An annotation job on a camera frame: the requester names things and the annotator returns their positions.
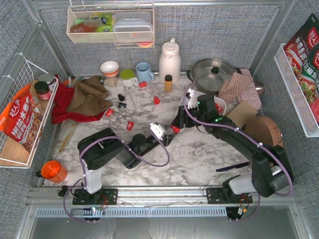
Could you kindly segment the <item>red capsule pair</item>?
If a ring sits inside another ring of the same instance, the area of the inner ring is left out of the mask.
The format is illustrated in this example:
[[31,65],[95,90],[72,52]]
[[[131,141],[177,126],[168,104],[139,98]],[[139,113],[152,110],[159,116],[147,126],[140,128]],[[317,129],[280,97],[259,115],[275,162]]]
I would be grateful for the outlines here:
[[215,106],[216,106],[219,113],[222,112],[222,107],[220,107],[217,103],[215,104]]

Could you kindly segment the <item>white plastic storage basket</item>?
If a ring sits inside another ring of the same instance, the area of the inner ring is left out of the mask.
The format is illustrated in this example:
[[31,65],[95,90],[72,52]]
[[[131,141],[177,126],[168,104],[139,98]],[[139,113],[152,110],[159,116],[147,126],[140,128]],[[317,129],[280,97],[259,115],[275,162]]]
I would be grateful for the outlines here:
[[[204,93],[197,91],[197,97],[204,95]],[[219,115],[224,116],[226,111],[226,103],[223,99],[214,96],[214,101],[217,103],[220,107],[222,107],[222,112],[218,112]]]

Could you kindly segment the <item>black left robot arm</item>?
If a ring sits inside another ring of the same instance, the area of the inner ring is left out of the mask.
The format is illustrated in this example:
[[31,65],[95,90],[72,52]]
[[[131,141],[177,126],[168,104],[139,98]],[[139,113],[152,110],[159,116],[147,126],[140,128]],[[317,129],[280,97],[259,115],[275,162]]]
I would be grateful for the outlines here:
[[[117,201],[117,190],[103,189],[102,168],[112,159],[117,159],[127,169],[133,169],[141,162],[152,167],[165,167],[170,162],[170,155],[166,147],[175,137],[175,133],[167,133],[161,125],[151,127],[151,135],[133,136],[126,144],[116,136],[111,128],[101,130],[81,140],[77,148],[83,170],[83,186],[73,192],[73,205],[114,205]],[[142,157],[160,145],[166,155],[167,162],[154,164]]]

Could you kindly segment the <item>tan cardboard sheet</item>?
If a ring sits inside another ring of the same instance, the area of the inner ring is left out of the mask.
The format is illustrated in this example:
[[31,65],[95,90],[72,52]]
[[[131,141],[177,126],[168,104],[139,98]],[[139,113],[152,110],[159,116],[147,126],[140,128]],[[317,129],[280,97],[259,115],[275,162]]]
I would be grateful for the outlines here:
[[251,104],[244,100],[235,109],[233,109],[227,117],[231,119],[239,128],[242,128],[250,118],[257,114],[257,110],[254,109]]

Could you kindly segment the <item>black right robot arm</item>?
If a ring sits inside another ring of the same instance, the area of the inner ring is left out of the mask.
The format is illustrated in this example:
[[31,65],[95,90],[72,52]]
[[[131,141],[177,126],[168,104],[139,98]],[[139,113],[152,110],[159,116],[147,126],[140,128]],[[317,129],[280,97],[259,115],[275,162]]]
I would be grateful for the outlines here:
[[212,95],[185,93],[172,125],[178,128],[202,125],[208,134],[228,143],[244,155],[250,163],[251,176],[247,179],[240,176],[239,179],[247,182],[253,192],[267,198],[288,187],[285,195],[292,194],[294,178],[283,147],[258,142],[238,128],[231,119],[220,116]]

